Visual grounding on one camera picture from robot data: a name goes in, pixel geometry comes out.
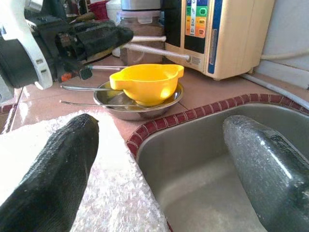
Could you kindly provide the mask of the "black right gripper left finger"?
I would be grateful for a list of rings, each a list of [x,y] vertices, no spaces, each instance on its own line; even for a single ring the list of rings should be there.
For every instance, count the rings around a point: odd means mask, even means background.
[[[73,117],[48,138],[0,205],[0,232],[70,232],[99,144],[98,120]]]

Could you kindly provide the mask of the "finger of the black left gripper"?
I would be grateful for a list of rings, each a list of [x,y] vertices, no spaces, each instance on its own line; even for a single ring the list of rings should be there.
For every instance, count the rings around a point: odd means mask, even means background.
[[[78,60],[88,60],[93,55],[113,50],[133,39],[134,33],[124,27],[103,27],[76,34],[76,56]]]
[[[74,28],[76,33],[96,29],[116,27],[115,23],[112,21],[85,21],[85,22],[73,23],[71,24],[71,26]]]

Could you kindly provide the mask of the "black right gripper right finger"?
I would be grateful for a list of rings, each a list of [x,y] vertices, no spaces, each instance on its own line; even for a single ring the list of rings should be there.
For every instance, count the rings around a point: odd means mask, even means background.
[[[242,187],[268,232],[309,232],[309,159],[277,130],[247,116],[223,122]]]

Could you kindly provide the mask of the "metal spoon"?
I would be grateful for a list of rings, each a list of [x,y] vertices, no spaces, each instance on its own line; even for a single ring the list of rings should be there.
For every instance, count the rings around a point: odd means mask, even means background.
[[[70,91],[113,91],[113,89],[109,88],[94,88],[94,87],[78,87],[78,86],[68,86],[61,85],[61,88]]]
[[[67,104],[67,105],[77,105],[77,106],[103,106],[103,107],[135,107],[135,108],[141,108],[141,109],[146,109],[144,107],[141,106],[137,106],[137,105],[115,105],[115,104],[97,104],[97,103],[77,103],[77,102],[69,102],[69,101],[63,101],[60,100],[59,103],[62,104]]]

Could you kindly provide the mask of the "yellow plastic bowl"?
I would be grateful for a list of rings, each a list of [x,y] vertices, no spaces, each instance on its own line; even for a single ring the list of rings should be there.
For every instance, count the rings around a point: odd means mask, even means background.
[[[155,106],[172,96],[183,74],[184,66],[178,64],[139,64],[113,73],[109,81],[137,104]]]

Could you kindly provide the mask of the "stainless steel bowl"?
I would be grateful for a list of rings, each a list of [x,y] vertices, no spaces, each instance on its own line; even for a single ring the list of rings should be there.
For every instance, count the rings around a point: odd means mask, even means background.
[[[154,107],[141,106],[130,99],[124,92],[116,90],[95,91],[93,98],[96,104],[103,105],[116,118],[128,121],[142,121],[165,114],[182,99],[183,94],[183,85],[178,83],[172,96]]]

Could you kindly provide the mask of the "red container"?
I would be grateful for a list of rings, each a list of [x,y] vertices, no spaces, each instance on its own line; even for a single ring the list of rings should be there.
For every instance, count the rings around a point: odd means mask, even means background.
[[[96,20],[108,21],[108,14],[106,9],[106,3],[109,0],[100,0],[94,3],[90,3],[90,11],[95,15]]]

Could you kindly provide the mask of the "white stick green end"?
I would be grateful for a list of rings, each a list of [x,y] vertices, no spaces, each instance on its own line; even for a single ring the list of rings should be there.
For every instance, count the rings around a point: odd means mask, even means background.
[[[100,66],[100,65],[88,65],[87,68],[91,70],[114,70],[114,71],[119,71],[121,68],[119,67],[112,67],[112,66]]]

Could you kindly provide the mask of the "clear container brown powder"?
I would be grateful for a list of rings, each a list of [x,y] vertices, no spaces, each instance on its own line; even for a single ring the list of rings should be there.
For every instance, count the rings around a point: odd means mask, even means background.
[[[164,27],[159,22],[160,11],[121,11],[119,13],[122,27],[131,29],[134,36],[154,36],[164,35]],[[162,63],[162,55],[143,53],[139,51],[120,49],[120,59],[128,66],[145,63]]]

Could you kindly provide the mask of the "white ionizer tube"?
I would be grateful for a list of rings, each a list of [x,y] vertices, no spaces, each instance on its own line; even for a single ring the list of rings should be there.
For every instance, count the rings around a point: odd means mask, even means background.
[[[166,36],[134,36],[131,43],[139,43],[139,42],[165,42]]]

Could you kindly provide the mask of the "clear bubble wrap sheet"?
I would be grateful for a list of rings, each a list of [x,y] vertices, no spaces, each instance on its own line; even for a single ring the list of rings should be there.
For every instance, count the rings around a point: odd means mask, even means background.
[[[0,205],[11,195],[53,132],[81,111],[0,134]],[[99,146],[70,232],[171,232],[112,117],[98,120]]]

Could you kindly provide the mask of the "stainless steel sink basin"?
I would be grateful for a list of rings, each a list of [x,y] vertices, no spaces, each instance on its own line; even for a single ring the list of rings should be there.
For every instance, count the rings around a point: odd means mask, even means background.
[[[277,130],[309,159],[309,114],[277,105],[238,106],[151,135],[137,162],[173,232],[268,232],[224,141],[234,115]]]

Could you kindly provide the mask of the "beige water ionizer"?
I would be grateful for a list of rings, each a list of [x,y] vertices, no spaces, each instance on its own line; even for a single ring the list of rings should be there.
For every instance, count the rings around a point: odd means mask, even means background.
[[[214,79],[261,60],[275,0],[162,0],[169,60]]]

